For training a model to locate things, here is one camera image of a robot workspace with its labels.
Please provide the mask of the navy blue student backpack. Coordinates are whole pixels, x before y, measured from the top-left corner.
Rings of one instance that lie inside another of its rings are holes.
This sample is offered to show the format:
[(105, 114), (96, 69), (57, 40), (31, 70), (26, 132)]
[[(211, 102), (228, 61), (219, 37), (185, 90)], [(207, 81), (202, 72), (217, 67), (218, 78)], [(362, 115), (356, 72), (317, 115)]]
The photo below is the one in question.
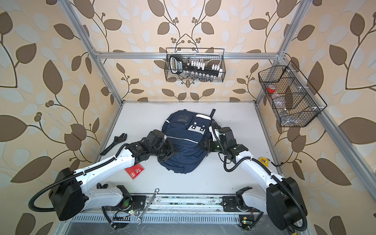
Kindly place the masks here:
[(169, 143), (178, 152), (171, 157), (159, 158), (158, 162), (174, 173), (194, 171), (209, 153), (210, 132), (215, 109), (210, 115), (179, 110), (171, 114), (162, 127)]

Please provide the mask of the red booklet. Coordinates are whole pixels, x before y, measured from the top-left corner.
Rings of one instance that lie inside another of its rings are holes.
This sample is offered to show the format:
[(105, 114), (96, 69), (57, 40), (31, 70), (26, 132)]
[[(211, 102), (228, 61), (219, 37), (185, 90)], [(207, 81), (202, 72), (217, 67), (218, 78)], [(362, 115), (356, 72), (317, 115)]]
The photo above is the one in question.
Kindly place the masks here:
[(136, 164), (125, 169), (125, 171), (133, 180), (135, 180), (144, 170), (145, 168), (141, 164)]

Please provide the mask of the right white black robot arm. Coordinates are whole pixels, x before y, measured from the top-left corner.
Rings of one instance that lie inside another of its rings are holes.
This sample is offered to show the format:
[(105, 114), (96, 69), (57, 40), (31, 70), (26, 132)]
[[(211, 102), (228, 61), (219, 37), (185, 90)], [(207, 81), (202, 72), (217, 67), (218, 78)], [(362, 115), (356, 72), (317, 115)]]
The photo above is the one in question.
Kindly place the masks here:
[(262, 187), (263, 193), (257, 195), (249, 189), (238, 193), (239, 207), (256, 208), (266, 213), (272, 223), (280, 230), (303, 232), (308, 227), (307, 209), (297, 182), (285, 178), (265, 166), (242, 144), (238, 144), (229, 127), (221, 127), (215, 121), (198, 128), (203, 131), (202, 146), (209, 152), (223, 154), (224, 161), (234, 163), (231, 168), (224, 162), (226, 172), (238, 167), (244, 169)]

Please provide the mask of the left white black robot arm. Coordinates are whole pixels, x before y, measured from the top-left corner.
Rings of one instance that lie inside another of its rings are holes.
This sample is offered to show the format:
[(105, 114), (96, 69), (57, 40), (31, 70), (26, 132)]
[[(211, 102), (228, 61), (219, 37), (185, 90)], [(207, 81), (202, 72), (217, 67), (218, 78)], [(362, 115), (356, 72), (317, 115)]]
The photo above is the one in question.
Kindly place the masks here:
[(92, 208), (101, 208), (103, 212), (106, 207), (133, 210), (132, 196), (125, 186), (110, 188), (102, 181), (151, 156), (167, 160), (177, 153), (178, 149), (163, 132), (153, 130), (138, 142), (123, 144), (112, 157), (74, 171), (62, 170), (53, 184), (30, 199), (28, 207), (34, 212), (56, 212), (61, 221)]

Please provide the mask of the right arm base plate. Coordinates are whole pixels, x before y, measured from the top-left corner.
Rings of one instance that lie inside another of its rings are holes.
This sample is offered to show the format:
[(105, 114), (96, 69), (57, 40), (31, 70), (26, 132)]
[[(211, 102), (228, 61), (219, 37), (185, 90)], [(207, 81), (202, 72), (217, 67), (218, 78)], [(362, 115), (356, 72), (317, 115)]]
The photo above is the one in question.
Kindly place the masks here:
[(224, 212), (241, 212), (239, 196), (223, 196), (220, 205)]

